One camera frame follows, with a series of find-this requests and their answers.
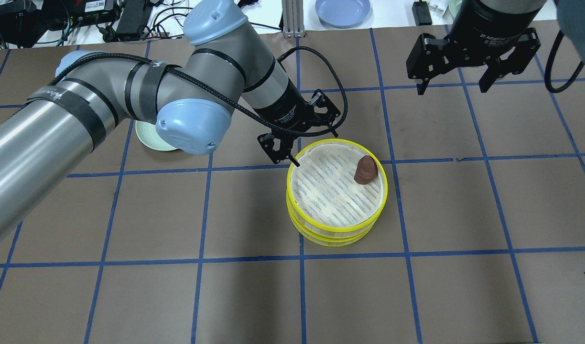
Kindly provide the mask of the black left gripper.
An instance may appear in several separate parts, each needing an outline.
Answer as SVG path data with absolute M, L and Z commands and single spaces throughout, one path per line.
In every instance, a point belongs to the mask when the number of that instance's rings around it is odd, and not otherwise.
M 300 137 L 319 137 L 331 133 L 336 139 L 336 118 L 341 112 L 323 92 L 314 92 L 310 101 L 297 91 L 286 91 L 268 107 L 255 107 L 259 118 L 273 128 L 258 136 L 258 143 L 274 164 L 284 160 L 294 166 L 301 164 L 291 150 Z

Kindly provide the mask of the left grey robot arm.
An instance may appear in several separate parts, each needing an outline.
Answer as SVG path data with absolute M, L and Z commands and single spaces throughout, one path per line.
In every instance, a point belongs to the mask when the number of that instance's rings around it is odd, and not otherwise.
M 280 57 L 231 0 L 203 0 L 184 22 L 194 51 L 184 67 L 124 53 L 71 52 L 57 75 L 0 124 L 0 242 L 125 119 L 152 124 L 189 154 L 212 154 L 235 110 L 269 133 L 257 140 L 273 163 L 297 165 L 291 148 L 347 118 L 321 90 L 306 101 Z

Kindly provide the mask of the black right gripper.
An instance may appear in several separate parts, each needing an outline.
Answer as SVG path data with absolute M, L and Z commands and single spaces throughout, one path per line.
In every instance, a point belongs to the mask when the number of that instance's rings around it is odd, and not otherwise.
M 478 85 L 488 92 L 500 78 L 519 75 L 528 67 L 541 43 L 531 22 L 543 0 L 464 0 L 444 38 L 421 33 L 408 58 L 408 78 L 423 96 L 430 81 L 455 68 L 481 67 Z

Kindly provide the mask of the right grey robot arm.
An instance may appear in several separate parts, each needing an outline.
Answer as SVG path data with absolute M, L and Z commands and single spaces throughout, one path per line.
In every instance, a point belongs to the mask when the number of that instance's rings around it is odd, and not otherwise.
M 438 75 L 459 67 L 487 66 L 479 80 L 480 91 L 487 92 L 503 76 L 524 72 L 541 46 L 536 29 L 531 27 L 543 0 L 464 0 L 449 35 L 437 39 L 422 33 L 415 42 L 406 69 L 423 95 L 429 82 Z M 568 37 L 580 57 L 571 80 L 585 66 L 585 0 L 555 2 L 559 32 L 548 63 L 562 39 Z

